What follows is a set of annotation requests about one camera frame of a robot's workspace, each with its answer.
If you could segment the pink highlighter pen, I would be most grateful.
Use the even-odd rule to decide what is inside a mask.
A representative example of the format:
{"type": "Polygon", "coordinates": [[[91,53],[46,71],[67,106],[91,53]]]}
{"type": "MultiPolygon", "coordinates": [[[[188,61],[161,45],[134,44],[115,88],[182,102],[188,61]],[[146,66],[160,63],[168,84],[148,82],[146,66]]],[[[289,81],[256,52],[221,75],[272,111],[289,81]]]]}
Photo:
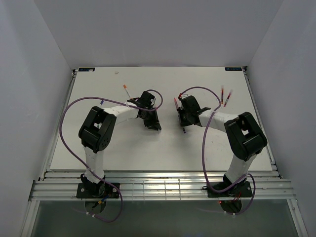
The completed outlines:
{"type": "Polygon", "coordinates": [[[177,99],[175,97],[174,97],[174,104],[175,104],[176,110],[178,110],[179,106],[178,106],[178,103],[177,103],[177,99]]]}

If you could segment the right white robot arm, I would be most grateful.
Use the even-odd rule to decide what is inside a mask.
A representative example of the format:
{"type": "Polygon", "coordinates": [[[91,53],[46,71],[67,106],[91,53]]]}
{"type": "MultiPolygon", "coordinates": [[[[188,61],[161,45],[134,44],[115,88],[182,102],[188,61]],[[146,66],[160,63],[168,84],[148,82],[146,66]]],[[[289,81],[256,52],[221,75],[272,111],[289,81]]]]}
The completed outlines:
{"type": "Polygon", "coordinates": [[[177,108],[180,126],[197,125],[205,128],[201,156],[207,188],[213,193],[235,196],[241,190],[240,184],[245,183],[252,162],[267,146],[268,141],[262,129],[249,112],[233,115],[219,112],[218,108],[201,108],[192,95],[180,94],[178,100],[181,103],[177,108]],[[205,164],[206,137],[209,128],[226,133],[233,153],[223,181],[216,186],[210,184],[205,164]]]}

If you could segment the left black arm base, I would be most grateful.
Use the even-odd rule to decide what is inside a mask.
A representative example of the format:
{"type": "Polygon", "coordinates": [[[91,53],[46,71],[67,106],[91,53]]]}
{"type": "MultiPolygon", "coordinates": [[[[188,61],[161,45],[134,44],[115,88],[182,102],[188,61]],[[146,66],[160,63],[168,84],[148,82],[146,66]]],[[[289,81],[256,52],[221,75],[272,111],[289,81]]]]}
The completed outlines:
{"type": "Polygon", "coordinates": [[[98,187],[98,190],[92,190],[91,188],[87,188],[84,183],[79,183],[76,198],[119,198],[118,189],[120,188],[120,183],[112,183],[112,185],[114,187],[103,183],[98,187]]]}

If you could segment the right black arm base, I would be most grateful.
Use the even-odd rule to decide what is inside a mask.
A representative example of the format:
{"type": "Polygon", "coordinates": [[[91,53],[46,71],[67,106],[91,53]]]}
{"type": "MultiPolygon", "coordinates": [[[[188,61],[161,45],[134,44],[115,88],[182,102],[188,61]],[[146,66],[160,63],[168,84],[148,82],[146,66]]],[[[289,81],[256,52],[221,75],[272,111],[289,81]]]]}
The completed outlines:
{"type": "Polygon", "coordinates": [[[209,198],[250,198],[253,195],[248,181],[238,183],[230,189],[227,189],[228,185],[224,182],[211,182],[211,186],[212,189],[208,186],[202,187],[202,190],[207,191],[209,198]]]}

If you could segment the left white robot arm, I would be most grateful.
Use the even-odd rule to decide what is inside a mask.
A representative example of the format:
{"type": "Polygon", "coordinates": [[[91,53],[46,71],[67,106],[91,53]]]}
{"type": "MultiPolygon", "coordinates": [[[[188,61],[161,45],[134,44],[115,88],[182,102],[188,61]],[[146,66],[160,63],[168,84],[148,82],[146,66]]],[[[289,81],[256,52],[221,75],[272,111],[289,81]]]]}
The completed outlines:
{"type": "Polygon", "coordinates": [[[139,98],[130,99],[125,105],[111,108],[94,106],[89,111],[80,130],[79,138],[85,151],[88,168],[80,179],[85,189],[93,196],[100,197],[105,191],[101,179],[105,178],[103,170],[104,150],[111,141],[114,127],[129,119],[141,118],[147,129],[160,131],[156,98],[144,91],[139,98]]]}

